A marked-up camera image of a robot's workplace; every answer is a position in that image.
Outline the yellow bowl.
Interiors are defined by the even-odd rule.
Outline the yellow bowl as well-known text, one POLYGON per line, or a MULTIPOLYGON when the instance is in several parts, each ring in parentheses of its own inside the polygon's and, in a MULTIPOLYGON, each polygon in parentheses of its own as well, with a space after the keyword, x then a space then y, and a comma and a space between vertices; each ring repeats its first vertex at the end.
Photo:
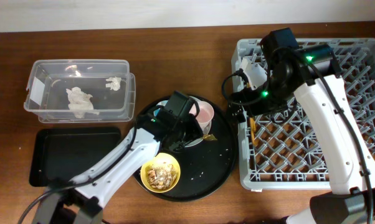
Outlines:
POLYGON ((170 154, 159 153, 140 170, 143 185, 151 192, 165 193, 174 188, 181 176, 179 162, 170 154))

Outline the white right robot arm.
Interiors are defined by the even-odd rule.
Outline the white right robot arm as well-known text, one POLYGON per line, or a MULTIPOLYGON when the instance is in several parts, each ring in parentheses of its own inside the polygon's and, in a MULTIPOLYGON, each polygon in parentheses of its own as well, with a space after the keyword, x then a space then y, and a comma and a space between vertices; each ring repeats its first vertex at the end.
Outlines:
POLYGON ((328 189, 284 223, 375 221, 375 40, 238 41, 227 113, 246 189, 328 189))

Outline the white napkin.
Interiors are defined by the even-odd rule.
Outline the white napkin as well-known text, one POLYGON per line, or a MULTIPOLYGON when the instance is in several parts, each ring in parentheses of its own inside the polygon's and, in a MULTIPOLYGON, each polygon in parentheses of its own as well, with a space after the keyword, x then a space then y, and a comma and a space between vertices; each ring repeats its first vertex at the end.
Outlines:
POLYGON ((71 90, 66 89, 69 99, 70 110, 80 110, 80 112, 74 112, 74 115, 78 119, 85 117, 85 110, 93 110, 93 104, 90 99, 93 97, 91 94, 84 93, 79 87, 73 87, 71 90))

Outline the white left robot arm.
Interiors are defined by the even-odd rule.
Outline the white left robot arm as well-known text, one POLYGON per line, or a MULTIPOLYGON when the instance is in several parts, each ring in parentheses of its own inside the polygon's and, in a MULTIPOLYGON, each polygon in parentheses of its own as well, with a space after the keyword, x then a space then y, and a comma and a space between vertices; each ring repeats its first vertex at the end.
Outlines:
POLYGON ((199 102, 175 91, 165 105, 139 114, 130 132, 99 162, 68 182, 48 185, 22 213, 22 223, 37 207, 33 223, 101 223, 114 193, 165 144, 171 149, 202 137, 199 102))

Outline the gold snack wrapper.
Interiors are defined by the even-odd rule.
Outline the gold snack wrapper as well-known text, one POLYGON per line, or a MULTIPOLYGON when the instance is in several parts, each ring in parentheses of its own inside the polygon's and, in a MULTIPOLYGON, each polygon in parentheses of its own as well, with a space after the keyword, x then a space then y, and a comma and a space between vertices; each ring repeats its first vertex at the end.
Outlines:
POLYGON ((217 140, 217 138, 213 134, 204 134, 201 139, 203 139, 205 141, 216 141, 217 140))

